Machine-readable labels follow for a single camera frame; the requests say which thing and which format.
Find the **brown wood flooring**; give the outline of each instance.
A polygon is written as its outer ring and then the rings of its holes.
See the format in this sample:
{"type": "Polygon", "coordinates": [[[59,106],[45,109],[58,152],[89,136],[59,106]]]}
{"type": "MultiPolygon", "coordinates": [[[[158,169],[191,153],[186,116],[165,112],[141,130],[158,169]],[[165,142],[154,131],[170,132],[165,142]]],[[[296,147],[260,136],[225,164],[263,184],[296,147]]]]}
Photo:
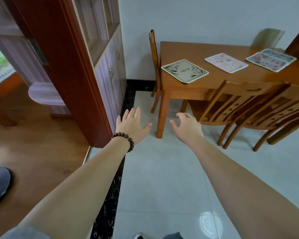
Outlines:
{"type": "Polygon", "coordinates": [[[75,121],[51,119],[22,85],[2,102],[18,124],[0,124],[0,166],[12,170],[13,185],[0,201],[0,236],[15,227],[51,190],[80,167],[88,142],[75,121]]]}

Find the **white wall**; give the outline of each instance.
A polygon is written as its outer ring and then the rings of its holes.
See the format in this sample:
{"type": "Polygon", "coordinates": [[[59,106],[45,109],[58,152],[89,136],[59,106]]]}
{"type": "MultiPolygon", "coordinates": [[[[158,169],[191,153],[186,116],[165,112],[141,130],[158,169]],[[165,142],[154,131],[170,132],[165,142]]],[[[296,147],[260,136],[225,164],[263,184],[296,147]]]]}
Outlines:
{"type": "Polygon", "coordinates": [[[119,0],[128,79],[155,80],[148,33],[160,41],[251,45],[265,28],[299,33],[299,0],[119,0]]]}

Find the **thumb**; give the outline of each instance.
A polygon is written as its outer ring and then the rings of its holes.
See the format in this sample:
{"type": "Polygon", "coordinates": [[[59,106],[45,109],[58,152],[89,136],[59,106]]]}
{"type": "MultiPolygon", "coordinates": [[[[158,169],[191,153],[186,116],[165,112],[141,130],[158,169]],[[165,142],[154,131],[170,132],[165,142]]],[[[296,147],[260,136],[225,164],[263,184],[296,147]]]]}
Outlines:
{"type": "Polygon", "coordinates": [[[147,136],[150,132],[152,128],[152,123],[147,124],[144,128],[143,128],[143,133],[145,134],[145,136],[147,136]]]}
{"type": "Polygon", "coordinates": [[[174,120],[170,120],[170,122],[171,122],[171,127],[174,130],[174,133],[176,133],[176,130],[178,129],[176,122],[174,120]]]}

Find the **sneaker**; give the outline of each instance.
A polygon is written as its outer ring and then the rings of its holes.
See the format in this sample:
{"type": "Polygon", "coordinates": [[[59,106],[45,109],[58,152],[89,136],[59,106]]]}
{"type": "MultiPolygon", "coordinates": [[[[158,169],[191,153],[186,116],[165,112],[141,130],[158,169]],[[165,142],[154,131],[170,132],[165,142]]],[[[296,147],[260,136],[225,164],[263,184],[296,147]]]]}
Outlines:
{"type": "Polygon", "coordinates": [[[134,239],[146,239],[145,237],[143,237],[142,233],[137,234],[134,239]]]}

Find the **tabletop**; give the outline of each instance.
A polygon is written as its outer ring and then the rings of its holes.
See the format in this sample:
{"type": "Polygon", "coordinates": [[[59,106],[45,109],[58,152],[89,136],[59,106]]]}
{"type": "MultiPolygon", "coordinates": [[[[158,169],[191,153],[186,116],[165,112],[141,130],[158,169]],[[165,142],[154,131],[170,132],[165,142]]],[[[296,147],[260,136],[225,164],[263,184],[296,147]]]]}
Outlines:
{"type": "Polygon", "coordinates": [[[184,84],[167,72],[162,71],[161,81],[163,90],[182,90],[188,88],[217,89],[223,80],[235,83],[286,81],[299,86],[299,59],[279,72],[272,72],[246,60],[247,57],[261,51],[249,46],[162,41],[160,43],[160,50],[161,66],[186,59],[209,72],[207,76],[190,84],[184,84]],[[243,61],[248,64],[248,67],[229,74],[204,60],[219,53],[225,53],[237,60],[243,61]]]}

